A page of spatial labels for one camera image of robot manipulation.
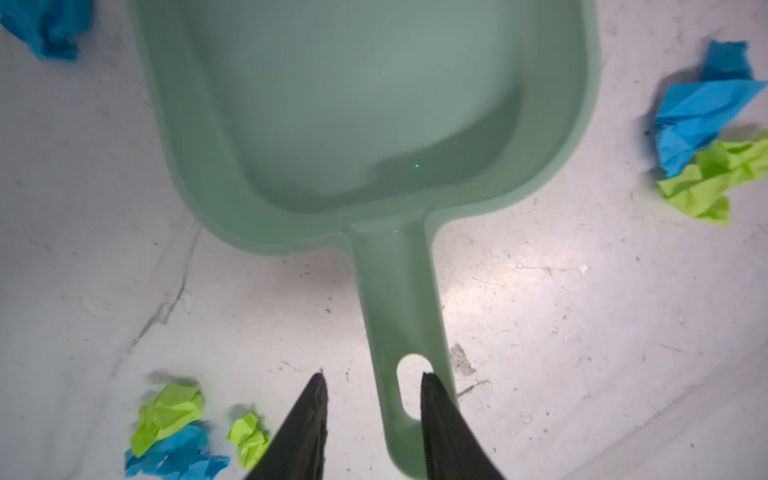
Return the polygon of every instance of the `green crumpled paper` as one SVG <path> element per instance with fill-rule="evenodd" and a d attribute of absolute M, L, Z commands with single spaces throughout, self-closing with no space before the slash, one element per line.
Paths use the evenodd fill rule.
<path fill-rule="evenodd" d="M 236 420 L 227 435 L 227 441 L 237 447 L 237 461 L 246 470 L 253 469 L 270 446 L 264 432 L 256 427 L 258 422 L 256 415 L 250 412 L 242 419 Z"/>
<path fill-rule="evenodd" d="M 726 190 L 768 175 L 768 131 L 756 141 L 714 141 L 676 177 L 659 181 L 664 198 L 689 217 L 730 225 Z"/>
<path fill-rule="evenodd" d="M 203 396 L 197 387 L 169 385 L 143 404 L 139 426 L 131 436 L 131 451 L 141 457 L 155 442 L 166 439 L 186 424 L 203 418 Z"/>

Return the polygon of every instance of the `dustpan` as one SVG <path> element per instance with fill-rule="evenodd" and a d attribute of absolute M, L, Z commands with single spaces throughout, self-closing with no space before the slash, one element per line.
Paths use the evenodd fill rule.
<path fill-rule="evenodd" d="M 566 161 L 599 72 L 591 0 L 133 0 L 171 177 L 260 254 L 353 259 L 389 454 L 424 477 L 396 369 L 454 392 L 430 245 Z"/>

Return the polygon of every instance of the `blue paper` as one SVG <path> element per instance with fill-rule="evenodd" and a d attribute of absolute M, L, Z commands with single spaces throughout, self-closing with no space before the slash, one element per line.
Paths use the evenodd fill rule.
<path fill-rule="evenodd" d="M 143 472 L 163 480 L 212 480 L 230 464 L 230 458 L 203 452 L 207 444 L 208 434 L 204 429 L 186 425 L 152 445 L 139 458 L 130 449 L 125 452 L 125 476 L 134 477 Z"/>
<path fill-rule="evenodd" d="M 656 115 L 656 142 L 668 177 L 677 176 L 768 84 L 752 79 L 746 49 L 743 41 L 712 41 L 702 81 L 672 85 L 667 91 Z"/>
<path fill-rule="evenodd" d="M 72 38 L 91 29 L 92 0 L 0 0 L 0 25 L 38 58 L 75 60 Z"/>

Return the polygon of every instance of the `crumpled paper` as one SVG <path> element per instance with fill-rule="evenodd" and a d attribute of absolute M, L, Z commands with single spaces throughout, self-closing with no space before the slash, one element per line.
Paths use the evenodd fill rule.
<path fill-rule="evenodd" d="M 197 425 L 186 425 L 170 437 L 152 445 L 141 457 L 125 452 L 125 476 L 140 472 L 163 480 L 212 480 L 230 464 L 229 457 L 202 452 L 208 434 Z"/>
<path fill-rule="evenodd" d="M 246 470 L 251 470 L 264 456 L 270 441 L 259 430 L 259 419 L 253 412 L 249 412 L 242 419 L 236 420 L 232 425 L 227 441 L 237 447 L 237 461 Z"/>
<path fill-rule="evenodd" d="M 155 442 L 186 424 L 203 418 L 203 396 L 197 387 L 169 385 L 139 410 L 139 426 L 131 436 L 131 451 L 141 457 Z"/>
<path fill-rule="evenodd" d="M 712 41 L 701 81 L 672 85 L 656 115 L 657 150 L 667 177 L 678 175 L 694 153 L 717 138 L 768 82 L 755 81 L 746 42 Z"/>
<path fill-rule="evenodd" d="M 91 29 L 92 0 L 0 0 L 0 25 L 38 58 L 75 60 L 72 38 Z"/>
<path fill-rule="evenodd" d="M 715 141 L 699 150 L 680 175 L 658 183 L 667 202 L 689 217 L 730 225 L 730 201 L 723 194 L 766 175 L 768 131 L 756 141 Z"/>

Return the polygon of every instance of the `white table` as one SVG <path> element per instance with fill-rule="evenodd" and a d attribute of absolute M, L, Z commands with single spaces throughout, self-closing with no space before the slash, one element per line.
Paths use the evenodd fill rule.
<path fill-rule="evenodd" d="M 508 478 L 765 478 L 768 181 L 733 192 L 734 227 L 692 220 L 648 180 L 644 131 L 708 38 L 749 41 L 768 78 L 767 25 L 765 0 L 600 2 L 598 105 L 568 165 L 438 235 L 449 342 L 474 369 L 457 387 L 478 384 L 462 412 Z M 77 63 L 42 63 L 0 33 L 2 477 L 122 478 L 139 405 L 174 378 L 200 383 L 213 450 L 232 455 L 233 406 L 274 432 L 323 369 L 326 478 L 398 478 L 349 261 L 200 230 L 122 2 L 98 2 L 79 43 Z M 768 94 L 736 123 L 768 126 Z"/>

